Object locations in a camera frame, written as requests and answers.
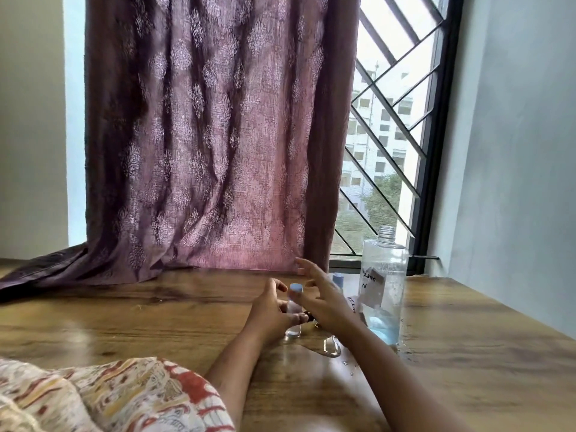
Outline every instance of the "blue cap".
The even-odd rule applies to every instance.
[[[338,288],[344,288],[344,275],[342,273],[334,273],[332,275],[332,281],[337,285]]]

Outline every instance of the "wood grain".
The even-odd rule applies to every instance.
[[[11,268],[0,265],[0,275]],[[178,270],[142,284],[12,302],[0,308],[0,355],[44,368],[162,356],[204,373],[267,276]],[[357,282],[346,275],[347,292]],[[450,279],[409,279],[402,316],[399,355],[476,430],[574,429],[575,341]],[[243,430],[387,430],[354,359],[305,348],[326,335],[308,329],[262,355]]]

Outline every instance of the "right hand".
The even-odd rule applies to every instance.
[[[311,312],[323,329],[336,335],[344,344],[354,331],[362,325],[360,318],[352,312],[346,298],[327,273],[308,259],[296,258],[298,274],[312,278],[304,285],[302,293],[288,290],[288,297],[293,302]],[[315,297],[315,288],[320,295]]]

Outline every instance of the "clear plastic bottle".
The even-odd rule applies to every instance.
[[[304,289],[304,287],[299,284],[299,283],[291,283],[290,284],[290,289],[292,291],[297,291],[299,293],[302,292],[302,290]],[[302,312],[302,306],[300,306],[298,303],[293,302],[292,300],[288,300],[288,305],[286,306],[286,313],[287,314],[298,314]],[[289,336],[291,338],[296,338],[300,336],[300,325],[297,326],[292,326],[290,329],[288,329],[286,331],[286,336]]]
[[[395,235],[395,227],[380,226],[378,238],[364,241],[358,298],[368,328],[389,345],[398,344],[409,256]]]

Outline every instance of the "curtain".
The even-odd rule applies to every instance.
[[[359,0],[87,0],[87,243],[0,281],[327,268]]]

